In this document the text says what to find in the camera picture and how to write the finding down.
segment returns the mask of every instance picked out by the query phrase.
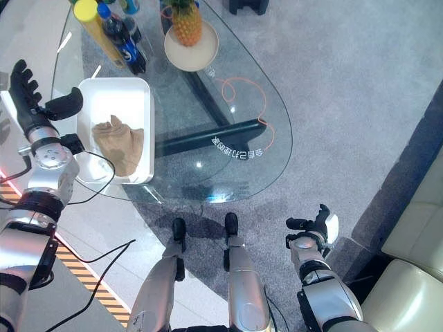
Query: glass tabletop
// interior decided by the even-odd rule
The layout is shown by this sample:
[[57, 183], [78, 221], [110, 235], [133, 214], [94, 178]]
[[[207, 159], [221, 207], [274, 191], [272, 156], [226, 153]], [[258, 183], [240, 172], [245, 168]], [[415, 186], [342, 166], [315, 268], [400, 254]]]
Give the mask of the glass tabletop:
[[[138, 46], [147, 57], [146, 72], [138, 76], [149, 84], [155, 103], [154, 177], [147, 183], [111, 184], [101, 194], [157, 203], [220, 203], [257, 194], [284, 171], [292, 131], [282, 98], [223, 20], [206, 2], [199, 7], [203, 20], [217, 31], [219, 50], [208, 67], [193, 73], [177, 69], [165, 55], [163, 30], [170, 22], [161, 18], [158, 0], [142, 2], [132, 15], [143, 36]], [[111, 10], [123, 16], [117, 2]], [[107, 59], [70, 11], [53, 97], [93, 76], [133, 77]], [[65, 131], [75, 131], [75, 119], [67, 126]], [[101, 182], [79, 182], [97, 192], [110, 176], [109, 168]]]

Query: sofa cushion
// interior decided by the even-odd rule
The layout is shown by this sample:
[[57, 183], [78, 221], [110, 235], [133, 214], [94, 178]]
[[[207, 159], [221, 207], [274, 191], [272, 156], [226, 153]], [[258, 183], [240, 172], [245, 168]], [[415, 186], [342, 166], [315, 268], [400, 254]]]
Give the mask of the sofa cushion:
[[411, 202], [432, 203], [443, 206], [443, 152], [440, 151], [420, 183]]
[[443, 207], [409, 204], [381, 250], [443, 282]]
[[395, 259], [362, 305], [363, 320], [378, 332], [441, 331], [443, 284]]

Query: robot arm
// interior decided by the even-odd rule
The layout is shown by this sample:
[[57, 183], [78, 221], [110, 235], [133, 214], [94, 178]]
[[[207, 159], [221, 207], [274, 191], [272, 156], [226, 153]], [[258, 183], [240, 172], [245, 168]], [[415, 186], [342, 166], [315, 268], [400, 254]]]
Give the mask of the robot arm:
[[352, 291], [332, 271], [324, 259], [338, 236], [338, 218], [320, 205], [315, 221], [288, 219], [288, 228], [300, 230], [286, 237], [291, 260], [302, 282], [297, 293], [300, 311], [309, 331], [374, 332], [362, 322], [361, 307]]
[[28, 290], [44, 284], [55, 261], [54, 234], [61, 211], [72, 196], [79, 167], [73, 153], [82, 148], [76, 136], [59, 137], [49, 120], [82, 108], [79, 90], [38, 106], [38, 84], [24, 60], [16, 63], [9, 92], [1, 92], [8, 113], [22, 128], [35, 157], [35, 171], [19, 202], [0, 223], [0, 331], [19, 329]]

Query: beige cloth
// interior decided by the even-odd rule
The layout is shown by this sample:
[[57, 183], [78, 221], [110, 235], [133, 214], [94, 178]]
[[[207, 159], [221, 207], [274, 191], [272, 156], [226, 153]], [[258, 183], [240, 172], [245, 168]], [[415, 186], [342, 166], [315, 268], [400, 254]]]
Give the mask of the beige cloth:
[[103, 156], [114, 164], [117, 176], [129, 176], [136, 171], [143, 151], [143, 129], [131, 129], [111, 116], [111, 122], [97, 124], [92, 134]]

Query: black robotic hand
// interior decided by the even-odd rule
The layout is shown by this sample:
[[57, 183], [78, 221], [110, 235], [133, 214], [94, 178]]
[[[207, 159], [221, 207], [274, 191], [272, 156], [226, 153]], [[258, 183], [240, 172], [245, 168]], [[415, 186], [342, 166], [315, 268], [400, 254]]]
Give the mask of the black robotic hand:
[[30, 131], [37, 127], [55, 129], [49, 120], [61, 120], [78, 113], [82, 109], [83, 98], [78, 88], [72, 88], [69, 95], [47, 102], [45, 108], [39, 107], [42, 95], [35, 92], [39, 85], [35, 80], [29, 82], [33, 72], [26, 66], [23, 59], [14, 65], [9, 94], [17, 109], [17, 121], [28, 138]]
[[286, 226], [291, 230], [304, 230], [306, 232], [318, 232], [325, 241], [327, 241], [327, 226], [326, 219], [330, 215], [329, 208], [325, 204], [320, 204], [320, 211], [316, 216], [316, 220], [294, 219], [286, 220]]

